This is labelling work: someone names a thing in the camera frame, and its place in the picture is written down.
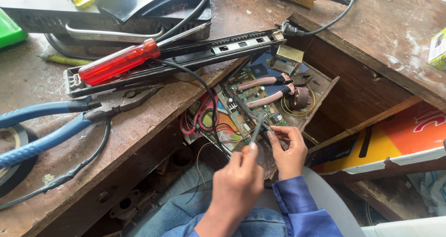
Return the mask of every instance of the wire cutters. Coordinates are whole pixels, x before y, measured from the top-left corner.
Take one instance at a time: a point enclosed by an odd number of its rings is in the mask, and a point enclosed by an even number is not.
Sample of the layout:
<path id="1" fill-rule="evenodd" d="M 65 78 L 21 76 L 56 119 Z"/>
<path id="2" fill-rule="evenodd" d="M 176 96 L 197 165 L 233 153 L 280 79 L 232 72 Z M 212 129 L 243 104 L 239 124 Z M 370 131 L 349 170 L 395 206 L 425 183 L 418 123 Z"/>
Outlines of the wire cutters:
<path id="1" fill-rule="evenodd" d="M 285 94 L 293 95 L 296 91 L 295 87 L 305 86 L 313 78 L 313 76 L 314 76 L 313 74 L 298 73 L 293 77 L 289 77 L 286 73 L 282 73 L 278 77 L 266 77 L 242 83 L 239 86 L 237 86 L 237 90 L 242 91 L 254 86 L 264 85 L 264 84 L 279 84 L 279 85 L 287 84 L 287 86 L 283 87 L 282 90 L 274 93 L 273 95 L 270 95 L 263 99 L 246 103 L 248 108 L 253 108 L 256 106 L 261 106 L 264 104 L 275 102 Z"/>
<path id="2" fill-rule="evenodd" d="M 0 168 L 12 166 L 63 143 L 91 125 L 96 119 L 132 109 L 144 103 L 162 87 L 164 85 L 158 84 L 101 94 L 95 99 L 88 96 L 77 100 L 36 104 L 0 115 L 0 128 L 7 128 L 41 116 L 81 112 L 73 120 L 47 136 L 0 154 Z"/>

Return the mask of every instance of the right hand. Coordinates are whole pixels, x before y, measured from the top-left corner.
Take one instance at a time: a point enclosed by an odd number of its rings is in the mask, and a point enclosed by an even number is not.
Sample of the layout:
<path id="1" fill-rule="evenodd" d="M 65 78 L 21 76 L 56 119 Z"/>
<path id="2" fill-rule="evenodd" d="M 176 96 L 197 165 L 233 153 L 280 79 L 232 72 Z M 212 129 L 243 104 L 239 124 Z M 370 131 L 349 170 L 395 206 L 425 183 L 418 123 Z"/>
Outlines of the right hand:
<path id="1" fill-rule="evenodd" d="M 199 236 L 231 236 L 253 208 L 264 188 L 264 171 L 256 163 L 257 154 L 255 143 L 245 146 L 214 173 L 210 206 L 195 227 Z"/>
<path id="2" fill-rule="evenodd" d="M 302 175 L 308 149 L 299 129 L 289 126 L 271 126 L 271 129 L 277 134 L 276 136 L 267 132 L 271 142 L 272 155 L 279 170 L 279 180 Z M 286 151 L 283 151 L 279 140 L 288 145 Z"/>

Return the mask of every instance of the circuit board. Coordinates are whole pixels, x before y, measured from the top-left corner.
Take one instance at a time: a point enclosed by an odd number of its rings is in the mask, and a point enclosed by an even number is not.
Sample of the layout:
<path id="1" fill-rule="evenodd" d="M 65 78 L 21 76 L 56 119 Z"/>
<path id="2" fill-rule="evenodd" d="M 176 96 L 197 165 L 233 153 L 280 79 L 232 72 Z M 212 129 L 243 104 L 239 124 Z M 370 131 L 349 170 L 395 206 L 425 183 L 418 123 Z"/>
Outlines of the circuit board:
<path id="1" fill-rule="evenodd" d="M 256 78 L 251 70 L 245 70 L 233 78 L 223 82 L 222 90 L 218 92 L 218 97 L 220 102 L 225 107 L 237 130 L 242 135 L 242 137 L 248 137 L 255 128 L 255 124 L 248 119 L 248 117 L 242 112 L 242 110 L 237 106 L 235 102 L 229 102 L 231 94 L 235 93 L 243 100 L 244 103 L 249 103 L 258 99 L 263 99 L 268 96 L 268 94 L 262 90 L 261 86 L 255 86 L 248 88 L 246 90 L 237 92 L 237 86 L 241 83 L 246 83 Z M 269 126 L 283 126 L 285 120 L 282 118 L 279 110 L 276 108 L 274 103 L 269 103 L 264 106 L 257 106 L 251 109 L 256 117 L 258 117 L 260 112 L 266 114 L 265 123 Z"/>

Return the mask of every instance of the blue pliers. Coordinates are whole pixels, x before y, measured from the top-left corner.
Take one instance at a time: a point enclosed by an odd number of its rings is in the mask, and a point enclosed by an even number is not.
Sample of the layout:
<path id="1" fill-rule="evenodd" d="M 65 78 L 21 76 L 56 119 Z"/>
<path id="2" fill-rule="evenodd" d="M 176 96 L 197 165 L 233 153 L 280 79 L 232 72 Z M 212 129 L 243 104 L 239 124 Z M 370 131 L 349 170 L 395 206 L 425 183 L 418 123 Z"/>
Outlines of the blue pliers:
<path id="1" fill-rule="evenodd" d="M 103 119 L 144 103 L 162 87 L 164 87 L 163 84 L 157 84 L 101 94 L 95 99 L 88 96 L 77 100 L 36 104 L 0 115 L 0 128 L 7 128 L 41 116 L 81 112 L 73 120 L 47 136 L 0 154 L 0 169 L 34 157 L 63 143 L 91 125 L 96 119 Z"/>

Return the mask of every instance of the blue jacket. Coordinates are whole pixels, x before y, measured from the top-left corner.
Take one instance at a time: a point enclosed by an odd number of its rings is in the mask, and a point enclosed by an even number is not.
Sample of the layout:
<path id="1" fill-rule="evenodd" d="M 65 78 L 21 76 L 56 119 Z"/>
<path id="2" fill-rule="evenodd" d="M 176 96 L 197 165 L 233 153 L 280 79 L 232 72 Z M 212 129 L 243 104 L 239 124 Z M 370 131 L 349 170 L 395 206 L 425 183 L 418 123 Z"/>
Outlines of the blue jacket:
<path id="1" fill-rule="evenodd" d="M 325 209 L 318 210 L 303 176 L 272 185 L 289 237 L 342 237 Z M 190 232 L 187 237 L 199 237 Z"/>

